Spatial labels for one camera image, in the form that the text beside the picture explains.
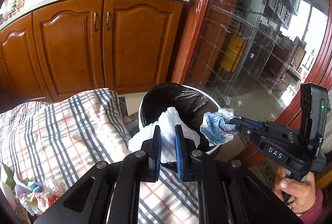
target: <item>crumpled paper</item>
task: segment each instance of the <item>crumpled paper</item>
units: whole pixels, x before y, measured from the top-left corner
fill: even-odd
[[[38,209],[42,212],[45,212],[66,191],[67,186],[63,180],[56,181],[54,179],[49,179],[45,181],[43,191],[34,194],[37,200]]]
[[[19,197],[21,205],[33,216],[33,215],[41,215],[43,211],[38,208],[38,202],[36,197],[34,196],[35,192],[32,191],[29,194],[22,194]]]
[[[203,115],[200,132],[208,139],[210,146],[225,144],[238,133],[235,131],[235,125],[229,124],[234,117],[234,110],[228,108],[218,109],[216,113],[207,112]]]
[[[67,191],[65,182],[47,179],[45,185],[23,180],[14,173],[16,182],[15,193],[21,205],[33,216],[44,213],[64,192]]]

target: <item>cabinet door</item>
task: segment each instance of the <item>cabinet door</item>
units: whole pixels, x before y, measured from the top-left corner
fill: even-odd
[[[183,3],[105,0],[103,62],[106,86],[143,92],[166,79]]]
[[[54,101],[104,87],[103,0],[67,0],[34,11],[38,57]]]
[[[286,17],[285,17],[285,28],[288,29],[289,28],[289,24],[291,23],[291,19],[292,19],[293,14],[291,14],[290,12],[287,13]]]
[[[276,12],[278,0],[269,0],[269,7]]]
[[[8,108],[29,100],[52,102],[37,57],[32,14],[0,31],[0,103]]]

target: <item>white tissue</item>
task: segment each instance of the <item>white tissue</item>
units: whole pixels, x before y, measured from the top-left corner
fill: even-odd
[[[145,140],[152,139],[154,127],[159,125],[161,134],[161,162],[175,162],[175,125],[181,125],[183,136],[188,139],[192,139],[197,147],[200,144],[200,136],[196,131],[190,129],[182,122],[177,110],[174,107],[167,108],[166,112],[163,112],[158,121],[144,127],[140,132],[134,135],[129,140],[128,149],[131,152],[135,152],[141,149],[142,143]]]

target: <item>screw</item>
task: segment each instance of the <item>screw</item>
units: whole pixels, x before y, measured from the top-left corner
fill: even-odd
[[[194,150],[191,153],[194,157],[199,157],[202,155],[202,152],[200,150]]]
[[[103,169],[103,168],[105,168],[107,166],[107,162],[106,161],[98,161],[97,162],[97,168],[98,169]]]
[[[231,164],[234,168],[238,168],[241,166],[241,161],[237,160],[237,159],[234,159],[231,161]]]
[[[145,152],[143,150],[137,151],[135,153],[135,156],[141,158],[141,157],[145,156]]]

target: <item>finger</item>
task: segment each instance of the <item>finger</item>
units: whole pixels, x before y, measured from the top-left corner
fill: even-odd
[[[280,181],[286,176],[286,169],[282,166],[279,166],[276,172],[276,178],[274,180],[272,191],[280,199],[283,200],[283,194],[279,187]]]
[[[280,199],[283,200],[283,194],[279,187],[273,187],[272,192]]]
[[[280,190],[279,188],[280,181],[283,178],[285,178],[285,176],[286,176],[286,169],[284,167],[279,166],[276,172],[276,177],[272,189]]]
[[[309,172],[305,182],[306,182],[306,184],[315,186],[315,175],[312,172]]]
[[[307,197],[312,186],[308,183],[301,183],[295,179],[284,178],[280,181],[279,187],[282,191],[296,198]]]
[[[277,176],[280,178],[285,178],[286,177],[286,169],[282,166],[279,166],[277,169]]]

